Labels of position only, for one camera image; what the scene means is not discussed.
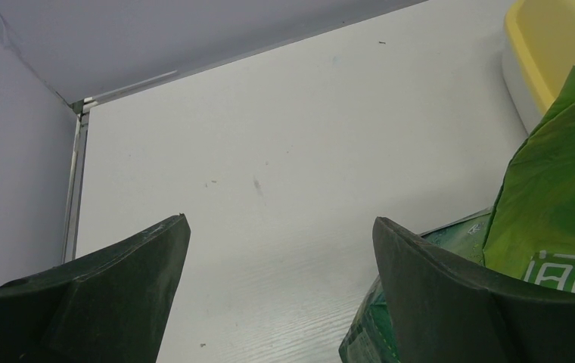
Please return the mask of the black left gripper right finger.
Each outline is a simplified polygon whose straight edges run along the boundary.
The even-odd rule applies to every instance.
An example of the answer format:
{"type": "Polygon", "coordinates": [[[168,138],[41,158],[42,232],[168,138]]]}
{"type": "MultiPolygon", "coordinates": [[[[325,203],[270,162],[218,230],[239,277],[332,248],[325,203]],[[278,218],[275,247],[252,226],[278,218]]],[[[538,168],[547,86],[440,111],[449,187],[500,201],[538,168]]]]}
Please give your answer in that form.
{"type": "Polygon", "coordinates": [[[379,217],[372,239],[403,362],[575,362],[575,294],[468,261],[379,217]]]}

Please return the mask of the green cat litter bag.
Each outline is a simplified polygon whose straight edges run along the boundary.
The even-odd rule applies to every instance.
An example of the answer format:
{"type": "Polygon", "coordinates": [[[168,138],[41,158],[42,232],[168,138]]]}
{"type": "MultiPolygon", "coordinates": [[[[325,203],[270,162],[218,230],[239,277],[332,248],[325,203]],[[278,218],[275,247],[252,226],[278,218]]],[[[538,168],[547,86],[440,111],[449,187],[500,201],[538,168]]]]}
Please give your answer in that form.
{"type": "MultiPolygon", "coordinates": [[[[494,204],[418,236],[500,274],[575,294],[575,67],[512,157],[494,204]]],[[[379,272],[338,351],[344,362],[403,362],[379,272]]]]}

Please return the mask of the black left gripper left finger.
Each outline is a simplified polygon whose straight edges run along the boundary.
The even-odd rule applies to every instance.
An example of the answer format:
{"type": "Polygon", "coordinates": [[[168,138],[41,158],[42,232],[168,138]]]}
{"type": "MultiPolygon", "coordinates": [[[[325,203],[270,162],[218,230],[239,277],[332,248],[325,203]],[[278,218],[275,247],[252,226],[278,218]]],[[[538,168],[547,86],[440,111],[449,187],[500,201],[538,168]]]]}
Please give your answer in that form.
{"type": "Polygon", "coordinates": [[[154,362],[191,229],[170,216],[0,286],[0,362],[154,362]]]}

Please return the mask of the yellow litter box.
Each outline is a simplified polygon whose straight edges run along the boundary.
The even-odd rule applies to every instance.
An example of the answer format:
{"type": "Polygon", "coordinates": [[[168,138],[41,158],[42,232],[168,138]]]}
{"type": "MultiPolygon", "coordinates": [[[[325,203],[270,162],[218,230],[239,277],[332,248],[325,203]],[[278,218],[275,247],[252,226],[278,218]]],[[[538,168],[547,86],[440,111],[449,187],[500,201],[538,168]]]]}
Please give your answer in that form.
{"type": "Polygon", "coordinates": [[[532,132],[575,67],[575,0],[523,0],[504,19],[502,75],[532,132]]]}

